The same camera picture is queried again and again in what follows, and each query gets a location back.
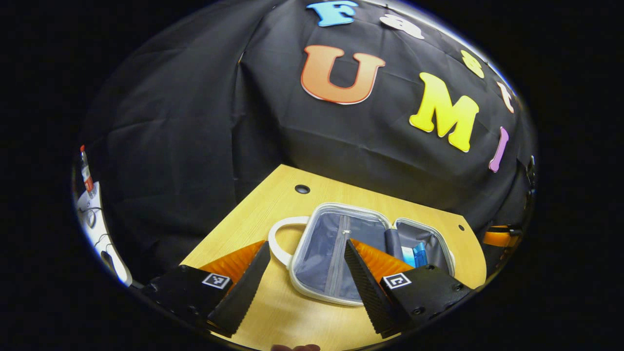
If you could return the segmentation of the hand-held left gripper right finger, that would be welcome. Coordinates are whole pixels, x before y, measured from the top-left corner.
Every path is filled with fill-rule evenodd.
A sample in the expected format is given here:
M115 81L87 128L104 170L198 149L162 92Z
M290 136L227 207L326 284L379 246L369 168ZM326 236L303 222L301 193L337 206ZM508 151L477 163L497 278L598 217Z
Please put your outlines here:
M415 268L354 238L346 241L345 262L382 338L423 329L474 295L435 265Z

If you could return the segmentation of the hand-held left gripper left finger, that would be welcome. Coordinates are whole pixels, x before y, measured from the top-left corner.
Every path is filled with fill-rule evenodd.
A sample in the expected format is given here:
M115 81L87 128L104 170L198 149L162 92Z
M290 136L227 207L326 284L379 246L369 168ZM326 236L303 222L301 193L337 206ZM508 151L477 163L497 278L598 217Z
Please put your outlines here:
M269 243L261 240L200 268L179 265L140 291L186 324L231 337L247 315L270 258Z

